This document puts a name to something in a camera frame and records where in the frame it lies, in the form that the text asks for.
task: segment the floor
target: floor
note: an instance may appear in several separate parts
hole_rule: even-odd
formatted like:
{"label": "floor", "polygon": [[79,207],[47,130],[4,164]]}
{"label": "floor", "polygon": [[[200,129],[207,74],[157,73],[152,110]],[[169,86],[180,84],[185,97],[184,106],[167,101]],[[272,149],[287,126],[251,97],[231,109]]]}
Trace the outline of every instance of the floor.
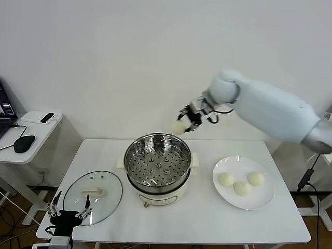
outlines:
{"label": "floor", "polygon": [[[46,201],[51,201],[53,198],[53,195],[55,194],[55,191],[50,191],[46,197]],[[18,204],[20,207],[22,207],[24,210],[28,210],[30,207],[30,203],[25,200],[21,195],[17,194],[14,197],[11,197],[11,200]],[[299,196],[296,199],[296,204],[298,207],[310,207],[312,206],[312,203],[308,197]],[[44,240],[40,240],[36,237],[36,229],[38,228],[37,224],[33,224],[29,227],[23,227],[22,225],[22,212],[15,206],[13,206],[8,201],[5,202],[3,205],[5,209],[7,209],[14,217],[15,222],[17,222],[16,227],[12,230],[12,235],[18,235],[21,233],[29,232],[27,234],[21,235],[17,238],[14,238],[10,241],[7,241],[3,244],[6,239],[9,238],[9,236],[3,237],[3,235],[6,235],[10,230],[11,227],[9,225],[13,225],[13,220],[8,214],[8,212],[0,207],[0,212],[2,217],[0,216],[0,248],[1,249],[20,249],[25,246],[32,245],[33,243],[46,243]],[[41,221],[45,212],[39,212],[36,216],[37,221]],[[328,210],[329,215],[332,217],[332,207]],[[316,217],[304,217],[304,221],[310,231],[312,240],[307,244],[291,244],[291,245],[285,245],[282,247],[282,249],[314,249],[316,248]],[[319,230],[320,230],[320,249],[331,249],[332,248],[332,232],[326,231],[323,223],[320,221],[319,223]],[[94,243],[86,243],[87,248],[93,249]],[[101,244],[101,249],[108,249],[112,247],[113,249],[120,249],[121,247],[125,246],[132,246],[128,244]],[[191,249],[192,245],[139,245],[135,247],[135,249]],[[229,245],[204,245],[203,249],[237,249],[237,248],[243,248],[243,246],[235,245],[235,246],[229,246]],[[259,245],[255,245],[254,249],[259,249]],[[195,246],[193,249],[202,249],[199,246]]]}

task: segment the glass lid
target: glass lid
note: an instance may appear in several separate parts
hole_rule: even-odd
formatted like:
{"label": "glass lid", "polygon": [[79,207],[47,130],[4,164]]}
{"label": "glass lid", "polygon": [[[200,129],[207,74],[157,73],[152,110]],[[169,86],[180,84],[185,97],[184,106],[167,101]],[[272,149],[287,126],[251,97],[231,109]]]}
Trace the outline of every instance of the glass lid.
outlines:
{"label": "glass lid", "polygon": [[113,214],[122,198],[121,181],[108,171],[90,172],[70,186],[63,199],[63,209],[81,212],[87,195],[92,212],[82,222],[83,226],[96,224]]}

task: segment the laptop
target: laptop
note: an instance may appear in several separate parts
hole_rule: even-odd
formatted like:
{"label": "laptop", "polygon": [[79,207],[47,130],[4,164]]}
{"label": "laptop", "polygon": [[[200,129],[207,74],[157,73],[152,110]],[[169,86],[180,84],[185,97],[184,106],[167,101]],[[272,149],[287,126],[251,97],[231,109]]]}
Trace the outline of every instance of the laptop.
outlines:
{"label": "laptop", "polygon": [[17,115],[9,101],[5,89],[0,80],[0,137],[10,128],[10,125],[17,120]]}

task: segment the computer mouse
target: computer mouse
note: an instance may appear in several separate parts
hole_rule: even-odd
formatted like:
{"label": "computer mouse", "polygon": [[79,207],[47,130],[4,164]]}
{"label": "computer mouse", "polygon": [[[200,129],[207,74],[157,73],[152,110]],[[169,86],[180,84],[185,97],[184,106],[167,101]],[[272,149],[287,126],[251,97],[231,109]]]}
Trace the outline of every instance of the computer mouse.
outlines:
{"label": "computer mouse", "polygon": [[16,153],[23,153],[26,152],[30,146],[32,145],[33,141],[35,141],[35,136],[22,136],[17,139],[14,143],[14,151]]}

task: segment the robotic arm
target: robotic arm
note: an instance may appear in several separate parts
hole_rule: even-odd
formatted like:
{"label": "robotic arm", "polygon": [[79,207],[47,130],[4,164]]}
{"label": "robotic arm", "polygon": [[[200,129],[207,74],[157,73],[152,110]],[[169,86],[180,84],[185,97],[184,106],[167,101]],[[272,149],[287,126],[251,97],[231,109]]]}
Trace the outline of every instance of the robotic arm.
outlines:
{"label": "robotic arm", "polygon": [[251,125],[281,141],[304,145],[320,154],[332,153],[332,123],[319,118],[312,107],[297,96],[266,83],[250,80],[237,71],[224,70],[210,87],[180,111],[194,131],[201,116],[217,123],[215,109],[227,105]]}

